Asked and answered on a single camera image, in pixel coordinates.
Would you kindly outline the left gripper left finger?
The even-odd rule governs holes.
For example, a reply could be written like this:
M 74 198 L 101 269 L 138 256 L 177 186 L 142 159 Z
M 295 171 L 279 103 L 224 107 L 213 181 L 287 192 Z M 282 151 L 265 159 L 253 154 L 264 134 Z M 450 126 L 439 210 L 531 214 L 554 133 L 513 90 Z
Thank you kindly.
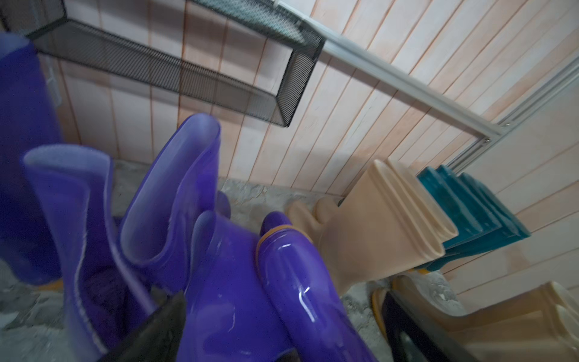
M 99 361 L 176 361 L 185 308 L 184 293 L 173 295 Z

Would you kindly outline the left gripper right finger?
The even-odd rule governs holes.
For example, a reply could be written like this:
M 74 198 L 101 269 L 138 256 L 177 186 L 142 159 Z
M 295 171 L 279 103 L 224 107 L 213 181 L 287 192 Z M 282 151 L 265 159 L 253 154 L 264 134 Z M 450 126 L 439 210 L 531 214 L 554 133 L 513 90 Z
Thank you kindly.
M 381 304 L 381 329 L 395 361 L 408 361 L 408 339 L 426 361 L 475 361 L 442 327 L 422 314 L 402 294 L 388 291 Z

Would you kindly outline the beige boot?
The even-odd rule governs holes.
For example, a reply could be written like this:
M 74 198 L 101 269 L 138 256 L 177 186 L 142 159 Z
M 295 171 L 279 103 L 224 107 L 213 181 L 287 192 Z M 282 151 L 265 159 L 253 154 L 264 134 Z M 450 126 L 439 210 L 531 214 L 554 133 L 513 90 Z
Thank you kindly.
M 413 172 L 399 161 L 375 160 L 330 216 L 347 207 L 372 215 L 392 211 L 411 231 L 443 244 L 458 236 L 458 227 Z
M 434 306 L 406 275 L 397 276 L 389 291 L 402 294 L 469 351 L 475 361 L 576 361 L 578 338 L 557 333 L 541 286 L 461 316 L 449 315 Z M 379 288 L 370 297 L 375 321 L 384 338 L 381 304 L 387 292 Z M 404 342 L 410 350 L 408 361 L 426 361 L 408 339 Z
M 554 326 L 561 336 L 568 334 L 578 338 L 578 302 L 559 283 L 550 281 L 543 284 L 542 294 Z
M 392 211 L 372 215 L 347 207 L 330 216 L 337 206 L 329 197 L 314 208 L 295 201 L 285 214 L 312 240 L 340 296 L 355 284 L 377 281 L 445 254 L 443 244 L 411 231 Z

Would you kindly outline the large teal boot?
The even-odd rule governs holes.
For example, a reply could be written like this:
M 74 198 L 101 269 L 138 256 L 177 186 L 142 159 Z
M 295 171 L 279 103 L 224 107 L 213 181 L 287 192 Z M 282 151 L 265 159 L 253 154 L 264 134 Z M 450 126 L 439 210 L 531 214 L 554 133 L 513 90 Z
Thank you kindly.
M 461 211 L 465 212 L 466 207 L 458 200 L 457 196 L 450 190 L 448 185 L 444 182 L 442 177 L 437 173 L 437 171 L 432 167 L 426 167 L 423 169 L 418 178 L 423 186 L 428 190 L 434 200 L 440 205 L 446 215 L 452 220 L 458 229 L 458 236 L 452 237 L 449 241 L 443 242 L 443 247 L 445 250 L 445 255 L 436 259 L 432 262 L 427 262 L 421 266 L 420 269 L 425 269 L 427 271 L 437 271 L 441 269 L 444 265 L 457 259 L 465 258 L 467 256 L 459 257 L 458 255 L 449 255 L 447 250 L 452 246 L 452 241 L 461 241 L 460 232 L 462 236 L 468 231 L 473 232 L 479 227 L 478 223 L 471 219 L 469 222 L 467 217 L 461 216 Z

